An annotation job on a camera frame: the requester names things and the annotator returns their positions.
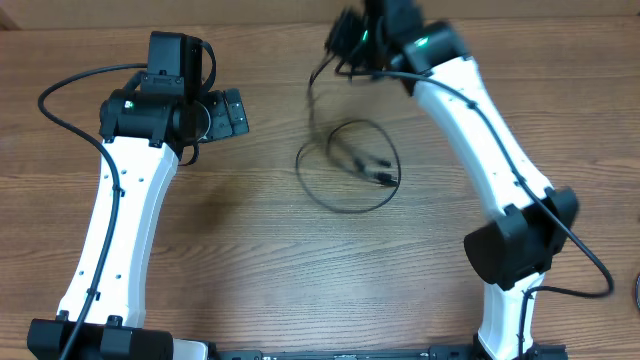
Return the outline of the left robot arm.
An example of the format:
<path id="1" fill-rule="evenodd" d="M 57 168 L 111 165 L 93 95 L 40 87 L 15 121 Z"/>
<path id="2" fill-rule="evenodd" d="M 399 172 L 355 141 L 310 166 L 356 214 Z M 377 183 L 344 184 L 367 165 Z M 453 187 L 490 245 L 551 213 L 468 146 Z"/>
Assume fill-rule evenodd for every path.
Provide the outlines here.
<path id="1" fill-rule="evenodd" d="M 31 322 L 39 359 L 215 359 L 216 347 L 145 327 L 147 270 L 163 200 L 186 148 L 244 135 L 237 89 L 217 91 L 212 46 L 155 31 L 148 59 L 99 112 L 101 172 L 83 251 L 52 320 Z"/>

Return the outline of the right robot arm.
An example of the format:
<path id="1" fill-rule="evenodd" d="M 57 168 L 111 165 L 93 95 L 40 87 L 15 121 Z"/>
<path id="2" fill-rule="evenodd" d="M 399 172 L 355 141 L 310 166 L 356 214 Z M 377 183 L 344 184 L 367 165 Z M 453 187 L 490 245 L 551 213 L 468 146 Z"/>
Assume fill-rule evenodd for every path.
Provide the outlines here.
<path id="1" fill-rule="evenodd" d="M 473 342 L 429 350 L 431 358 L 565 359 L 563 345 L 532 337 L 533 288 L 543 283 L 577 215 L 571 189 L 557 190 L 527 157 L 483 83 L 471 51 L 447 21 L 425 23 L 413 1 L 368 1 L 345 9 L 325 42 L 349 76 L 389 77 L 434 120 L 464 166 L 487 223 L 464 238 L 484 283 Z"/>

